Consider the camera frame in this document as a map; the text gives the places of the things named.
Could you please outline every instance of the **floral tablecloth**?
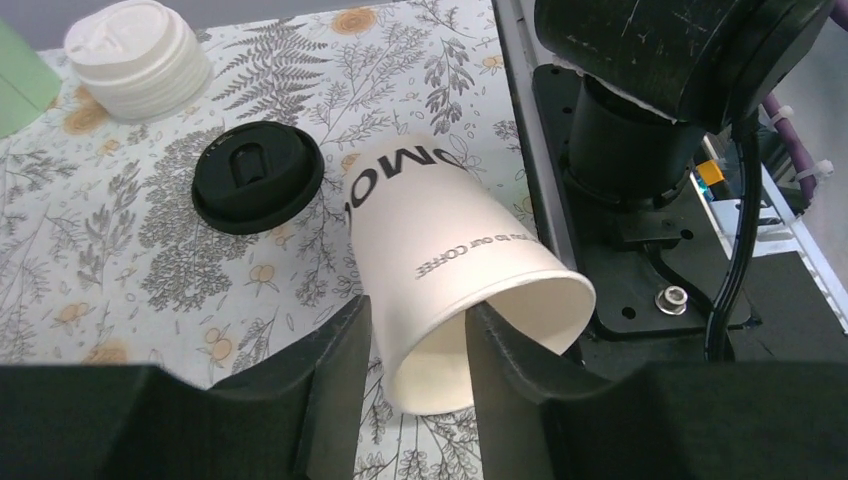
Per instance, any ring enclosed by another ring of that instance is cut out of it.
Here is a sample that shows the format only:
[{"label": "floral tablecloth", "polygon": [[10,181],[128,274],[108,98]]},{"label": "floral tablecloth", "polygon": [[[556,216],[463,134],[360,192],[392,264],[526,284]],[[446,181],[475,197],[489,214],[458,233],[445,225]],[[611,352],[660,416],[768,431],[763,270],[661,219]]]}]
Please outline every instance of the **floral tablecloth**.
[{"label": "floral tablecloth", "polygon": [[[73,79],[0,140],[0,362],[156,362],[208,387],[303,337],[362,292],[341,178],[370,143],[435,135],[522,221],[532,209],[491,3],[411,0],[197,32],[216,77],[181,113],[119,125]],[[226,129],[308,131],[327,173],[270,232],[210,229],[189,197]],[[473,410],[392,411],[376,353],[356,479],[481,479]]]}]

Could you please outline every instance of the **white paper cup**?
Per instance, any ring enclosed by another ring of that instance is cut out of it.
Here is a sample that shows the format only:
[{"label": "white paper cup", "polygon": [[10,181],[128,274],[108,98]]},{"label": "white paper cup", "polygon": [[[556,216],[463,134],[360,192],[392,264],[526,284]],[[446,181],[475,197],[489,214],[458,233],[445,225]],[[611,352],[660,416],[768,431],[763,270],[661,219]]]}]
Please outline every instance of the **white paper cup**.
[{"label": "white paper cup", "polygon": [[387,399],[431,415],[473,405],[465,310],[488,301],[562,353],[595,307],[595,290],[439,148],[405,136],[360,155],[345,176],[345,212]]}]

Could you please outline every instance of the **black cup lid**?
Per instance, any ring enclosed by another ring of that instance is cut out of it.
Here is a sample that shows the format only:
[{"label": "black cup lid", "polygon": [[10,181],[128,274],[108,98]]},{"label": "black cup lid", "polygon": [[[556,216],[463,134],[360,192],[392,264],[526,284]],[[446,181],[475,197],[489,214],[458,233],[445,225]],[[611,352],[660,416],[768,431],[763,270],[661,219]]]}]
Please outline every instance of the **black cup lid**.
[{"label": "black cup lid", "polygon": [[306,132],[276,122],[241,125],[197,161],[191,199],[212,228],[249,235],[282,225],[321,187],[324,157]]}]

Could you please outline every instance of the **metal bolt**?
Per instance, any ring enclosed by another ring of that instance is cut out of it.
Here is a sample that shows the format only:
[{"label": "metal bolt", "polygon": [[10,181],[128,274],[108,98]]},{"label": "metal bolt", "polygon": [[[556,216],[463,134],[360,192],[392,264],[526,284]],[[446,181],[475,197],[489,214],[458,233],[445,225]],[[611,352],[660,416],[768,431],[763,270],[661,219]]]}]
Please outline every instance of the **metal bolt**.
[{"label": "metal bolt", "polygon": [[689,294],[675,285],[660,290],[654,299],[657,308],[667,315],[682,315],[686,311],[687,302],[689,302]]}]

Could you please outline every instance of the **cable tie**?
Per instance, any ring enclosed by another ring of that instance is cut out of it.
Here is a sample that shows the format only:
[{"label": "cable tie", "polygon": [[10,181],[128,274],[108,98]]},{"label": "cable tie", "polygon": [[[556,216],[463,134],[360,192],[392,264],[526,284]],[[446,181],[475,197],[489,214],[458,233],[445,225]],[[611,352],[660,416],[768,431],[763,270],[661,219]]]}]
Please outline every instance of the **cable tie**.
[{"label": "cable tie", "polygon": [[774,114],[771,119],[769,119],[769,127],[774,128],[774,126],[777,125],[777,122],[783,119],[788,119],[793,115],[795,115],[795,110],[792,110],[792,107],[789,105],[784,105],[777,110],[777,113]]},{"label": "cable tie", "polygon": [[833,175],[833,162],[828,159],[824,159],[820,162],[816,162],[812,167],[798,172],[795,174],[795,177],[792,178],[792,181],[799,182],[807,177],[815,176],[816,180],[821,182],[825,178]]}]

